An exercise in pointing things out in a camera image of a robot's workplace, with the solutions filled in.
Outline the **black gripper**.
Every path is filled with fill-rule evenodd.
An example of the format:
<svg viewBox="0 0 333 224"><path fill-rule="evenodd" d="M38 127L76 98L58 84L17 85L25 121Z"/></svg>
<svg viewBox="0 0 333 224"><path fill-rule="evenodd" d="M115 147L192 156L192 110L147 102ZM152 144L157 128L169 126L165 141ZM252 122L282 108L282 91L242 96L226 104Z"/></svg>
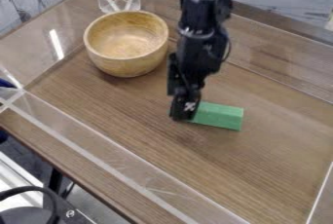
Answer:
<svg viewBox="0 0 333 224"><path fill-rule="evenodd" d="M224 29L208 39L180 36L176 51L168 55L165 91L172 95L168 115L173 121L191 120L200 103L200 91L187 90L184 84L204 86L205 77L213 74L226 60L228 36Z"/></svg>

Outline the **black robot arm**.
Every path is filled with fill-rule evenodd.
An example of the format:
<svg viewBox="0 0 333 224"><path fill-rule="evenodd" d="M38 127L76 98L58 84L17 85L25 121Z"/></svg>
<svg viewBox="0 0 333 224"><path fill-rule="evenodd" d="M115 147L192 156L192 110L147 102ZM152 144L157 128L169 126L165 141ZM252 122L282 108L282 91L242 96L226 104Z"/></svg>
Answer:
<svg viewBox="0 0 333 224"><path fill-rule="evenodd" d="M191 120L201 99L205 78L227 59L230 39L223 22L230 18L231 0L179 0L176 49L167 59L165 92L172 97L168 115Z"/></svg>

